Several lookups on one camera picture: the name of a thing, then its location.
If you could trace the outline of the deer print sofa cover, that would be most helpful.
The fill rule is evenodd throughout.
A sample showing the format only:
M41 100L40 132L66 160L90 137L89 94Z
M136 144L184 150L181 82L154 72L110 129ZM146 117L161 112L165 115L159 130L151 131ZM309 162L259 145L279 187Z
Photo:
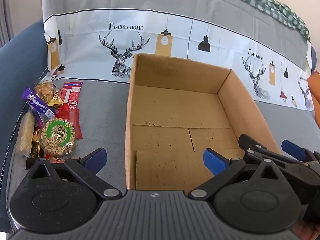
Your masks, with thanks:
M105 81L124 137L133 57L172 56L229 68L257 102L278 144L319 148L307 78L312 47L299 31L242 0L42 0L51 78Z

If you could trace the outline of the orange cushion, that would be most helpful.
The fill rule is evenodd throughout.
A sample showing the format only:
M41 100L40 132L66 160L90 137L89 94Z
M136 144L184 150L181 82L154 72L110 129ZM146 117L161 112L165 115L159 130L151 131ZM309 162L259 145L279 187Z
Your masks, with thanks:
M307 79L315 111L315 121L320 127L320 74L316 70Z

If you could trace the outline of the round puffed grain cake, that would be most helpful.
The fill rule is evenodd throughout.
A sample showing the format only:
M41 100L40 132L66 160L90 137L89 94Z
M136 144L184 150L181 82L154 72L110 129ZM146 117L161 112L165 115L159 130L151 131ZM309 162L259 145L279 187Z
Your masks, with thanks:
M64 158L75 148L75 129L66 119L55 118L46 122L39 133L39 143L45 153Z

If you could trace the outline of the green checkered cloth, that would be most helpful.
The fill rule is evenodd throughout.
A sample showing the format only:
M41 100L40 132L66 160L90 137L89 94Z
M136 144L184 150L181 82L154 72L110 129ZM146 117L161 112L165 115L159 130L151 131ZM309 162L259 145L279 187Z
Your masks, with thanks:
M310 42L310 32L305 22L286 4L276 0L242 0L250 6L266 13L281 24L298 31L302 37Z

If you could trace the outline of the red wafer packet with window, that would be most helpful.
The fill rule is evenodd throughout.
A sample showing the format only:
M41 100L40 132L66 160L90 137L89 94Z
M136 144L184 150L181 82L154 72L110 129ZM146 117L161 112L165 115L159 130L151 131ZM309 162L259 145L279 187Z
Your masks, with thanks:
M83 82L68 82L63 84L61 99L63 100L57 112L71 111L78 108L79 96Z

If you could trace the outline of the purple Alpenliebe candy bar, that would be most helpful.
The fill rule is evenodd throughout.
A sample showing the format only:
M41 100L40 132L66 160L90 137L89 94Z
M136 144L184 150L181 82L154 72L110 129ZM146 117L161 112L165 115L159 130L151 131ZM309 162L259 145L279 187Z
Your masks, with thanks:
M43 128L49 120L55 119L55 113L29 87L25 88L21 98L29 104L31 113L40 128Z

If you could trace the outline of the beige cracker packet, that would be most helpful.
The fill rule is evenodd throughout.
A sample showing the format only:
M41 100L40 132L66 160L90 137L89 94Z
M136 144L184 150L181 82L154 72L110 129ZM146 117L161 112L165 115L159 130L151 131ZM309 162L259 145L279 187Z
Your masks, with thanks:
M35 118L31 112L27 112L20 123L16 141L16 152L29 157L33 141Z

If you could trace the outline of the brown cardboard box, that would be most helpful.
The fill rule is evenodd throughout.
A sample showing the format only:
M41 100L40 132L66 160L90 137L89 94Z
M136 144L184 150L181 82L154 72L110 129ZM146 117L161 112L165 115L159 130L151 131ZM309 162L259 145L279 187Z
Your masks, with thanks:
M242 134L278 151L233 70L176 57L134 56L125 129L129 190L189 192L212 176L203 164L204 150L242 158Z

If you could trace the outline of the clear bag of biscuits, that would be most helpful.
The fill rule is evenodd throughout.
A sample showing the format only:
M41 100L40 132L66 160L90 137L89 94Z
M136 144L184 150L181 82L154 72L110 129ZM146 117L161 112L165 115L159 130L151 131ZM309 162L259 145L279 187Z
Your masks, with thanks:
M50 103L55 95L60 95L61 90L51 82L38 83L34 92L45 102Z

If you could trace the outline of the small yellow snack packet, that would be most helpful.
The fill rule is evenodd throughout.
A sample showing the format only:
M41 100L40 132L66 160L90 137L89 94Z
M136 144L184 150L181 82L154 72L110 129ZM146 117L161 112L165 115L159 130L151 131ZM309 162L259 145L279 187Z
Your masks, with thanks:
M61 106L63 105L63 100L61 99L61 92L57 90L54 93L52 100L48 103L49 107Z

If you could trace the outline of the plain red snack packet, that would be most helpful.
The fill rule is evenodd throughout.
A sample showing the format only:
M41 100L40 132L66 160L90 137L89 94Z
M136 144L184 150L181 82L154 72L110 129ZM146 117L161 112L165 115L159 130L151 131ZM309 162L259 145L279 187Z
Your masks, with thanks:
M79 109L71 109L69 111L58 111L56 114L58 118L66 119L72 123L77 140L82 139L82 132L81 132L80 123L79 123L79 115L80 115Z

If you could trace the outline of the black soda cracker packet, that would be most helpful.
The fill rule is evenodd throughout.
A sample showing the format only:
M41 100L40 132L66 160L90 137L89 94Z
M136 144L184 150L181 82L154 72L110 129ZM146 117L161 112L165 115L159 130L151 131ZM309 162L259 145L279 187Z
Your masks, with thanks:
M46 154L39 143L39 132L40 132L39 128L34 130L32 144L31 144L31 153L29 157L26 158L26 162L25 162L26 170L29 170L33 166L35 161L37 161L39 158L46 157Z

